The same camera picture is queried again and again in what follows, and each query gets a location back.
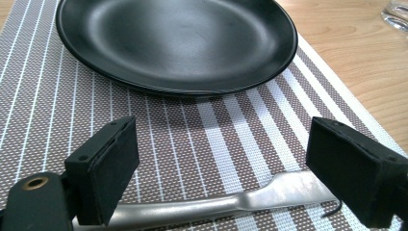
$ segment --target silver utensil handle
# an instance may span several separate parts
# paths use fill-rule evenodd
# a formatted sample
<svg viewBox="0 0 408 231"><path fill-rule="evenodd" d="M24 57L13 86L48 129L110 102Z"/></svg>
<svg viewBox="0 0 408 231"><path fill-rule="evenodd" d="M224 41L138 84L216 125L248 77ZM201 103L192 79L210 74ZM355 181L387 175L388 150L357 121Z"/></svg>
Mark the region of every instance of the silver utensil handle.
<svg viewBox="0 0 408 231"><path fill-rule="evenodd" d="M159 227L186 221L219 218L242 213L238 210L240 194L205 199L146 203L119 204L109 226L81 226L74 220L74 230L128 230Z"/></svg>

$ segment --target woven placemat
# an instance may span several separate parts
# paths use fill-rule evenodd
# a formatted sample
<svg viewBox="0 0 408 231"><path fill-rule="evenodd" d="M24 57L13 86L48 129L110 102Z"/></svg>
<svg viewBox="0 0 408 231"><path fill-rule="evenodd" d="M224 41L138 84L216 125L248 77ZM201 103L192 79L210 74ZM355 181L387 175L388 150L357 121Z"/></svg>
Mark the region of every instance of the woven placemat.
<svg viewBox="0 0 408 231"><path fill-rule="evenodd" d="M0 204L10 187L64 159L107 122L137 118L140 166L122 202L187 200L264 186L276 172L307 169L312 116L337 119L400 154L402 149L299 36L290 66L252 90L208 100L127 89L64 48L58 1L16 0L0 37ZM161 229L365 230L336 203L261 211ZM393 220L392 229L400 221Z"/></svg>

